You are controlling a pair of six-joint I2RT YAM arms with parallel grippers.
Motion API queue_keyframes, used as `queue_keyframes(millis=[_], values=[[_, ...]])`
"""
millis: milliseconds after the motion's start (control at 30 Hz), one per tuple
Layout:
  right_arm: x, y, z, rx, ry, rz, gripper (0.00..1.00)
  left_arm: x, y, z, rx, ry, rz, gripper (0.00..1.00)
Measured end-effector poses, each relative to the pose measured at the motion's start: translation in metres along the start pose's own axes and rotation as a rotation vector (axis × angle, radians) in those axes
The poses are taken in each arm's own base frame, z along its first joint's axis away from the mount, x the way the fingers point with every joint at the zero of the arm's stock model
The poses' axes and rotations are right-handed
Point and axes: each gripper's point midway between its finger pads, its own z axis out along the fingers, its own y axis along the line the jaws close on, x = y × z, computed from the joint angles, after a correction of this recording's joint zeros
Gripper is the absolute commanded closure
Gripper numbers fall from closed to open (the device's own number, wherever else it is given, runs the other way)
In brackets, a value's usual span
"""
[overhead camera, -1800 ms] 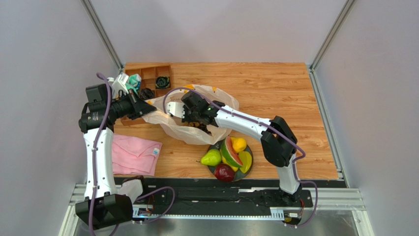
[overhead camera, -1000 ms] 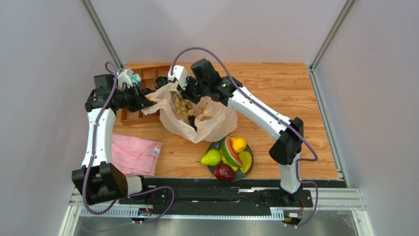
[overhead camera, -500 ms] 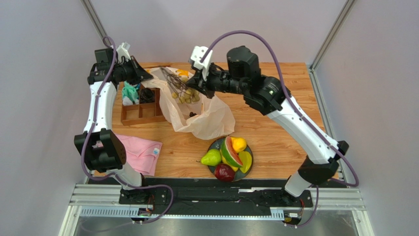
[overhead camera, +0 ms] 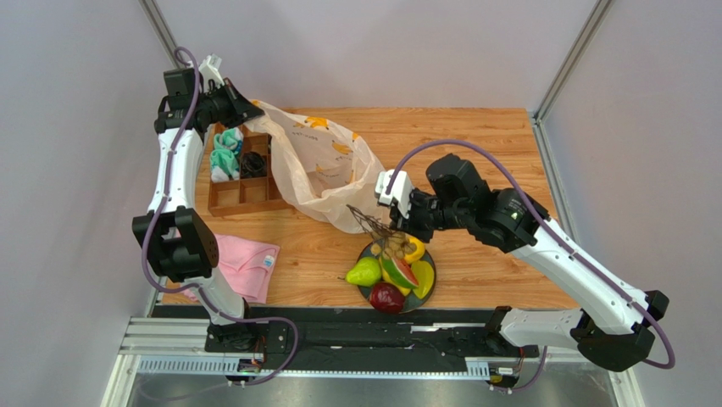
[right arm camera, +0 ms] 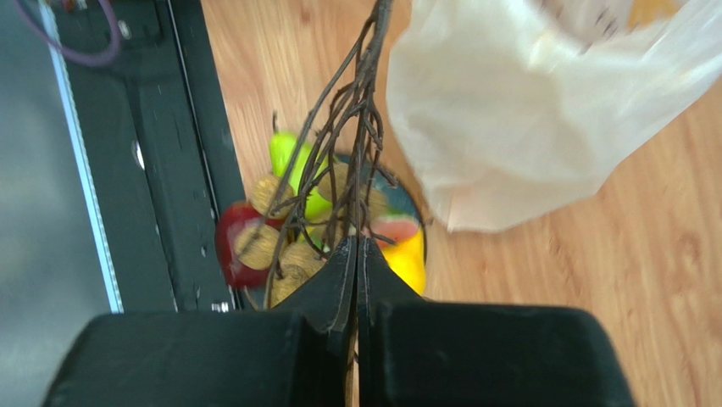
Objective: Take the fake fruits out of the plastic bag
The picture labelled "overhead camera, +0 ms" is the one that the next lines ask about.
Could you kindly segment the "fake longan bunch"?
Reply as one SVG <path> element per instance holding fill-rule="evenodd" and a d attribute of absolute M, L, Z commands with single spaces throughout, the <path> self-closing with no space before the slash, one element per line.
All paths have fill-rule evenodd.
<path fill-rule="evenodd" d="M 347 208 L 362 231 L 369 235 L 372 241 L 380 247 L 380 254 L 403 259 L 402 245 L 407 234 L 392 230 L 391 227 L 383 224 L 379 219 L 364 214 L 360 209 L 352 205 L 348 204 Z"/>

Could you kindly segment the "yellow fake pear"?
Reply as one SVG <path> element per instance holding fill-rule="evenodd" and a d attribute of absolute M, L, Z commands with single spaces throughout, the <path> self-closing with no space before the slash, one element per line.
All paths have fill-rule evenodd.
<path fill-rule="evenodd" d="M 425 255 L 425 244 L 421 242 L 417 237 L 407 235 L 403 249 L 403 260 L 411 265 L 412 263 L 419 261 Z"/>

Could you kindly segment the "fake watermelon slice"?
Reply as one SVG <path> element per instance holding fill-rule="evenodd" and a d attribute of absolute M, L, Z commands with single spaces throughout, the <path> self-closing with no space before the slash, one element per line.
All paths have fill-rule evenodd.
<path fill-rule="evenodd" d="M 389 276 L 391 282 L 407 289 L 413 289 L 419 286 L 419 282 L 412 272 L 410 265 L 402 259 L 381 254 L 379 261 L 381 269 Z"/>

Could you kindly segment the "green fake pear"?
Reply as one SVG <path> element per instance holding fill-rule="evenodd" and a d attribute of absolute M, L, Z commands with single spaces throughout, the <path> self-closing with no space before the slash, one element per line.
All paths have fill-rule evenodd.
<path fill-rule="evenodd" d="M 363 257 L 347 272 L 344 280 L 359 287 L 373 287 L 382 279 L 382 270 L 376 257 Z"/>

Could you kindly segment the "red fake apple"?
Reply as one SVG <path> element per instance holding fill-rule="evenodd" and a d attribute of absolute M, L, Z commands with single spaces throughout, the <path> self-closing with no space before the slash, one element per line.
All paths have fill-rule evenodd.
<path fill-rule="evenodd" d="M 371 288 L 368 301 L 382 313 L 397 315 L 403 311 L 406 297 L 391 283 L 377 282 Z"/>

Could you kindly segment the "banana print plastic bag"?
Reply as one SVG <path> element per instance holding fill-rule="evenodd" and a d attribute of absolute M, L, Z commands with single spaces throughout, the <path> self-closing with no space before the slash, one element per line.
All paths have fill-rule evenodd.
<path fill-rule="evenodd" d="M 244 126 L 270 136 L 271 175 L 287 203 L 346 233 L 362 231 L 351 206 L 384 217 L 375 183 L 385 168 L 361 136 L 323 117 L 292 114 L 258 100 L 252 104 L 264 115 Z"/>

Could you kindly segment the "yellow fake mango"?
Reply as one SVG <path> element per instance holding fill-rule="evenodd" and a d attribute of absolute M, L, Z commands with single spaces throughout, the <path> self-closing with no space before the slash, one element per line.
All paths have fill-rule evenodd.
<path fill-rule="evenodd" d="M 411 293 L 410 288 L 402 287 L 396 284 L 385 270 L 382 271 L 382 280 L 384 282 L 392 284 L 404 297 L 407 297 Z"/>

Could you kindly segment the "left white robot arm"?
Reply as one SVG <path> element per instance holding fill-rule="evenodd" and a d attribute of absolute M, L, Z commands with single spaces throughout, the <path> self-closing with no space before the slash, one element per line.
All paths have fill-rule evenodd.
<path fill-rule="evenodd" d="M 246 300 L 219 271 L 219 245 L 195 210 L 196 179 L 204 134 L 212 124 L 240 125 L 262 115 L 218 69 L 202 65 L 164 72 L 167 89 L 154 129 L 160 162 L 153 199 L 132 221 L 141 246 L 142 272 L 158 291 L 165 277 L 189 290 L 215 326 L 246 322 Z"/>

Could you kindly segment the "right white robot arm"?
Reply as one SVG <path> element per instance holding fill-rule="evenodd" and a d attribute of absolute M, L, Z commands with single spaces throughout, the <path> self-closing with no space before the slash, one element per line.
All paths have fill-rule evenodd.
<path fill-rule="evenodd" d="M 577 303 L 539 311 L 499 306 L 486 329 L 501 341 L 571 348 L 609 371 L 625 371 L 650 354 L 654 321 L 669 299 L 644 292 L 591 259 L 534 199 L 516 189 L 490 189 L 474 165 L 454 154 L 426 170 L 432 193 L 413 187 L 404 171 L 378 175 L 375 194 L 393 229 L 429 242 L 436 231 L 464 229 L 477 241 L 513 255 Z"/>

